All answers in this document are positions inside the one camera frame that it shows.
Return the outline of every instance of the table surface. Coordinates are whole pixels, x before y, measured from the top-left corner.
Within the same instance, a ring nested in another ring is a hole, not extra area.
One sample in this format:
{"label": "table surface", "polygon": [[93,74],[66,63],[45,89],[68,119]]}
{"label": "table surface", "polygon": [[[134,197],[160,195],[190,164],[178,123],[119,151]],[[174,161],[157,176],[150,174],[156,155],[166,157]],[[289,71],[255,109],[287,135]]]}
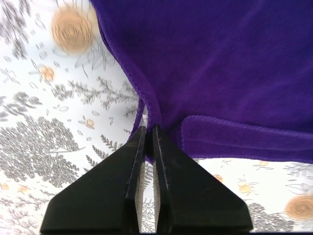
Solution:
{"label": "table surface", "polygon": [[[127,141],[138,96],[88,0],[0,5],[0,234],[38,235],[51,197]],[[256,232],[313,231],[313,165],[196,161],[246,201]],[[151,233],[149,164],[145,179]]]}

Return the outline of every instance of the cloth fold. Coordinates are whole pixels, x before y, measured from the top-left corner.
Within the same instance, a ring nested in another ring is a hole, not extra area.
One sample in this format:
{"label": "cloth fold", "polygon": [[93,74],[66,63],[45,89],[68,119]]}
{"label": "cloth fold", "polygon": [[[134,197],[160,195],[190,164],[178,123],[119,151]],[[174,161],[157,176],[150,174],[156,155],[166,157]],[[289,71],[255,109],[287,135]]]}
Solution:
{"label": "cloth fold", "polygon": [[[148,130],[160,124],[191,157],[313,162],[312,1],[91,3],[103,41],[147,107]],[[184,122],[189,116],[251,128]]]}

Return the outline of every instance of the purple towel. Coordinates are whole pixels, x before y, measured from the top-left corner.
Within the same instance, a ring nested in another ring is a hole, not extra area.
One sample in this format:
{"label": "purple towel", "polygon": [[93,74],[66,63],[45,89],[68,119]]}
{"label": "purple towel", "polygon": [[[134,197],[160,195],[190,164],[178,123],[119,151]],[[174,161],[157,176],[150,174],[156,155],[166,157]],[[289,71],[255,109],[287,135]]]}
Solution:
{"label": "purple towel", "polygon": [[313,163],[312,0],[91,3],[148,129],[192,158]]}

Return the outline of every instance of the floral tablecloth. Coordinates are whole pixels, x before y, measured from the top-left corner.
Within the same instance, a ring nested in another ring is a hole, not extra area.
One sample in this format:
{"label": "floral tablecloth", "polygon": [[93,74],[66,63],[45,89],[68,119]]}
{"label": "floral tablecloth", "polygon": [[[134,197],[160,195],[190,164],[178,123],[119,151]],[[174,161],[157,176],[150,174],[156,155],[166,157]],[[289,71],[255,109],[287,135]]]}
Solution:
{"label": "floral tablecloth", "polygon": [[[0,0],[0,12],[0,234],[38,235],[49,200],[128,139],[138,97],[88,0]],[[313,165],[196,161],[246,201],[254,231],[313,231]],[[152,178],[146,164],[147,233]]]}

